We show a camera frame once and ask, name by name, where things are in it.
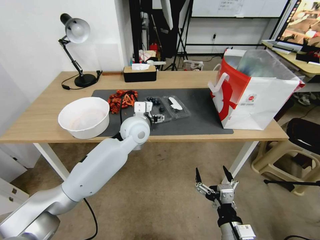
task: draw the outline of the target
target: desk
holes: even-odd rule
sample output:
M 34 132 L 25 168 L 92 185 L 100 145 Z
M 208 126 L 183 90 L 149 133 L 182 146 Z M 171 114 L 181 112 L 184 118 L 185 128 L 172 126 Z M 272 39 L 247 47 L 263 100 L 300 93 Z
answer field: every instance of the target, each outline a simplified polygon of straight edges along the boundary
M 269 49 L 272 48 L 272 46 L 270 46 L 270 44 L 268 43 L 262 42 L 262 44 L 268 47 Z M 294 52 L 291 52 L 289 54 L 285 54 L 277 51 L 273 51 L 273 52 L 279 55 L 280 57 L 282 57 L 283 59 L 285 59 L 286 61 L 288 61 L 289 63 L 291 63 L 292 65 L 294 65 L 295 67 L 297 67 L 298 69 L 300 69 L 308 77 L 314 77 L 315 75 L 320 74 L 320 66 L 308 64 L 304 61 L 296 60 L 297 54 Z
M 216 79 L 216 71 L 158 72 L 155 82 L 125 83 L 122 75 L 101 76 L 98 83 L 81 90 L 65 90 L 61 82 L 76 72 L 61 72 L 41 93 L 18 120 L 0 137 L 0 143 L 33 143 L 53 169 L 65 180 L 69 172 L 48 143 L 101 142 L 104 137 L 77 139 L 62 129 L 57 121 L 59 112 L 68 103 L 90 97 L 96 89 L 161 89 L 205 88 L 209 80 Z M 73 81 L 67 85 L 74 86 Z M 233 134 L 150 136 L 149 142 L 183 141 L 245 141 L 235 162 L 229 167 L 235 176 L 258 141 L 286 140 L 288 136 L 273 120 L 264 131 L 234 130 Z

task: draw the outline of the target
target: desk lamp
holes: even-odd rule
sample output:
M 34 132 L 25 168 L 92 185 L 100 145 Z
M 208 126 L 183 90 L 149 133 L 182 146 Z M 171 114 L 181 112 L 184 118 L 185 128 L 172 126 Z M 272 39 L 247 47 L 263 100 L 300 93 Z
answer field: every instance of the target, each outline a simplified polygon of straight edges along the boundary
M 65 25 L 66 35 L 63 38 L 59 39 L 59 43 L 67 53 L 74 67 L 79 72 L 79 76 L 74 80 L 74 84 L 82 88 L 89 87 L 99 80 L 102 71 L 97 71 L 97 77 L 92 74 L 83 74 L 81 66 L 79 65 L 79 63 L 77 63 L 77 61 L 73 60 L 72 56 L 66 48 L 66 45 L 69 42 L 83 43 L 85 40 L 87 40 L 90 34 L 90 26 L 86 21 L 80 18 L 72 18 L 69 14 L 66 13 L 63 13 L 60 16 L 60 20 Z

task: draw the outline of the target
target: bag handle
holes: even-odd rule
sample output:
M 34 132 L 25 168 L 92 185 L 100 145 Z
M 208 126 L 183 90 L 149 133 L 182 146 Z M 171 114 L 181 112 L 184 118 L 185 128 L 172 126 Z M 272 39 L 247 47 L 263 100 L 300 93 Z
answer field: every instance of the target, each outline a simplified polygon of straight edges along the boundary
M 221 68 L 221 64 L 217 64 L 217 65 L 214 67 L 213 71 L 215 71 L 215 69 L 216 69 L 217 67 L 220 67 L 220 68 Z M 213 85 L 213 83 L 212 83 L 211 81 L 208 82 L 208 87 L 210 88 L 211 92 L 213 92 L 213 93 L 214 93 L 214 92 L 218 92 L 218 91 L 220 90 L 220 88 L 221 88 L 222 83 L 223 83 L 224 80 L 226 80 L 226 81 L 229 80 L 229 75 L 228 75 L 227 73 L 222 73 L 222 74 L 221 74 L 221 77 L 220 77 L 217 85 L 215 85 L 215 86 Z
M 221 64 L 218 63 L 218 64 L 213 68 L 213 71 L 215 71 L 217 67 L 220 67 L 220 68 L 219 68 L 219 70 L 220 70 L 220 69 L 221 69 Z

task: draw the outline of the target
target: white bowl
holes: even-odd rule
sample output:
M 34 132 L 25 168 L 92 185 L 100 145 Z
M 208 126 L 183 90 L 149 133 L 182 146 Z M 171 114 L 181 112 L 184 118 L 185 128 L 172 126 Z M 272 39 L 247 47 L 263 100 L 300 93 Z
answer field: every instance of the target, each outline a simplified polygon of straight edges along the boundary
M 61 110 L 58 123 L 76 138 L 93 138 L 108 127 L 109 110 L 109 103 L 102 98 L 80 98 Z

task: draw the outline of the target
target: lamp base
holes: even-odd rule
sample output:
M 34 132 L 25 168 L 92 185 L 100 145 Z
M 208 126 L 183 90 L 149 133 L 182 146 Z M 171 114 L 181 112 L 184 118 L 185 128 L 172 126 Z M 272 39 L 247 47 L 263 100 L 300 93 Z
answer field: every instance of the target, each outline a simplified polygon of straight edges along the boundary
M 89 87 L 97 82 L 97 78 L 92 74 L 84 74 L 83 77 L 78 76 L 74 80 L 77 87 Z

